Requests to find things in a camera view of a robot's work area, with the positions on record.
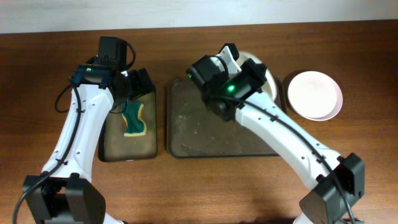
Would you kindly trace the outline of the pale green plate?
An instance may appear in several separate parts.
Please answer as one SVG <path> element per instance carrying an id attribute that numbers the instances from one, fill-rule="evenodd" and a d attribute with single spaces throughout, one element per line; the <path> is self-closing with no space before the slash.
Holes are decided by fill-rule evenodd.
<path id="1" fill-rule="evenodd" d="M 236 63 L 241 66 L 247 59 L 252 59 L 256 64 L 261 64 L 262 61 L 258 59 L 255 55 L 245 52 L 245 51 L 239 51 L 239 58 L 237 59 Z M 267 68 L 265 72 L 265 78 L 267 81 L 265 84 L 263 84 L 262 89 L 266 91 L 272 101 L 275 101 L 277 99 L 278 95 L 278 90 L 277 90 L 277 85 L 274 80 L 274 77 L 272 76 L 270 70 Z"/>

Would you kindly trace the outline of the green and yellow sponge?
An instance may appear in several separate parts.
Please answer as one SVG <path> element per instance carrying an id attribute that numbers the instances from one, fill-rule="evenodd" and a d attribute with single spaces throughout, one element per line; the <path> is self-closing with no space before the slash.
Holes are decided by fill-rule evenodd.
<path id="1" fill-rule="evenodd" d="M 147 125 L 142 118 L 144 105 L 139 102 L 128 101 L 122 107 L 122 116 L 126 124 L 124 137 L 145 136 L 147 133 Z"/>

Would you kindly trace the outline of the pale pink plate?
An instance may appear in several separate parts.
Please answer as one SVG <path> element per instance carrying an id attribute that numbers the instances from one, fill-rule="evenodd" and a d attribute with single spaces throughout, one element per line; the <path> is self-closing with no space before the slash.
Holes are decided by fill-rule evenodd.
<path id="1" fill-rule="evenodd" d="M 337 82 L 317 71 L 301 72 L 287 87 L 292 109 L 305 119 L 327 121 L 343 107 L 343 93 Z"/>

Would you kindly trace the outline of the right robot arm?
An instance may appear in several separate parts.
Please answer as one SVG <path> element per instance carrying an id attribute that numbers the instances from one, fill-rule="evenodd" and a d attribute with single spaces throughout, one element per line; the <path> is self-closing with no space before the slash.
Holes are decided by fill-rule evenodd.
<path id="1" fill-rule="evenodd" d="M 300 177 L 309 193 L 299 202 L 295 223 L 358 223 L 352 207 L 364 196 L 364 161 L 355 153 L 343 157 L 285 114 L 263 89 L 274 80 L 269 69 L 242 55 L 225 43 L 187 69 L 206 108 L 252 131 Z"/>

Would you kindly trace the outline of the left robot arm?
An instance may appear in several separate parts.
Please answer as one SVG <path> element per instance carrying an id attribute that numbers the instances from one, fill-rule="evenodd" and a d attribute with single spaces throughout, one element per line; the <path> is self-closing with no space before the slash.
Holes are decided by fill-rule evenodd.
<path id="1" fill-rule="evenodd" d="M 93 186 L 92 167 L 106 118 L 120 108 L 125 137 L 147 132 L 144 105 L 135 100 L 155 91 L 148 72 L 133 70 L 127 53 L 133 46 L 118 37 L 102 36 L 98 53 L 78 66 L 69 78 L 71 91 L 67 118 L 57 145 L 40 175 L 28 175 L 12 214 L 13 223 L 22 203 L 36 223 L 119 223 L 106 212 L 103 195 Z"/>

